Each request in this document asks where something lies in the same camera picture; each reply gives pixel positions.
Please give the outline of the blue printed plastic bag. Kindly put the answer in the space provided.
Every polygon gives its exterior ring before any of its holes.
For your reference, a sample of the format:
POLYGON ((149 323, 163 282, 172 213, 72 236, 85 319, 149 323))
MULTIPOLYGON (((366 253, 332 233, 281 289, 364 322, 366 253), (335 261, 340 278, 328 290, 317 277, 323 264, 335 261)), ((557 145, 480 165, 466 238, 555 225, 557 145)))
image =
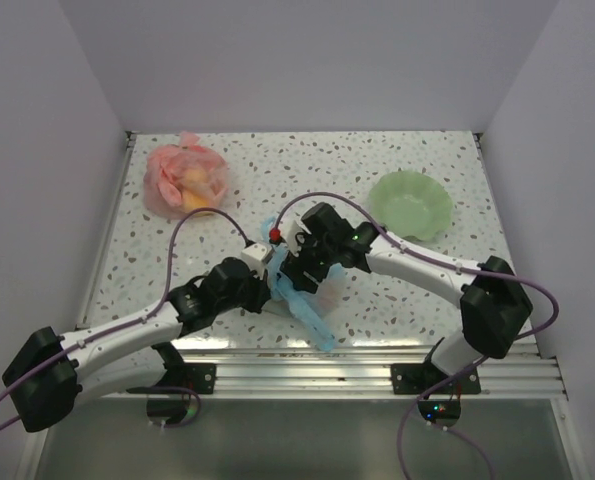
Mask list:
POLYGON ((319 284, 316 293, 297 291, 293 282, 280 272, 281 263, 287 258, 285 246, 275 246, 267 264, 271 301, 266 304, 271 311, 300 322, 308 331, 310 340, 324 352, 330 352, 337 341, 325 318, 337 309, 345 290, 346 274, 340 265, 333 265, 327 277, 319 284))

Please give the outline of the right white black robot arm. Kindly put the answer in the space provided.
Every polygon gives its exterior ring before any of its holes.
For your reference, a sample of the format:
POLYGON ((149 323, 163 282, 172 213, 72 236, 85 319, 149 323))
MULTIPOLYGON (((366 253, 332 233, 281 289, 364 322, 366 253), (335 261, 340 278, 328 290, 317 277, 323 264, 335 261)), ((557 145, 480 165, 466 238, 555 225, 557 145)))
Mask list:
POLYGON ((277 220, 268 238, 286 246, 280 272, 298 291, 316 292, 339 265, 408 282, 455 306, 460 328, 440 339, 423 362, 422 379, 434 392, 447 391, 482 357, 504 358, 533 311, 505 260, 491 256, 478 263, 414 250, 373 220, 351 225, 325 202, 298 220, 277 220))

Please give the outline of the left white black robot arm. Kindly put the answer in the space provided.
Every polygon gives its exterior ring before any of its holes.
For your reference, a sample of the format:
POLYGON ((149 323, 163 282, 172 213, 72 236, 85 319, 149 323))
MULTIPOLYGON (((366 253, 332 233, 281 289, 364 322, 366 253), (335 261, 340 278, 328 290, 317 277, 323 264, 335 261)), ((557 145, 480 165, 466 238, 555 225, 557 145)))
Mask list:
POLYGON ((97 397, 95 387, 110 386, 99 374, 115 362, 143 349, 171 350, 171 341, 211 327, 231 310, 261 312, 271 300, 271 277, 265 267, 256 271, 228 257, 132 319, 61 335, 51 327, 33 332, 2 375, 24 429, 47 429, 85 397, 97 397))

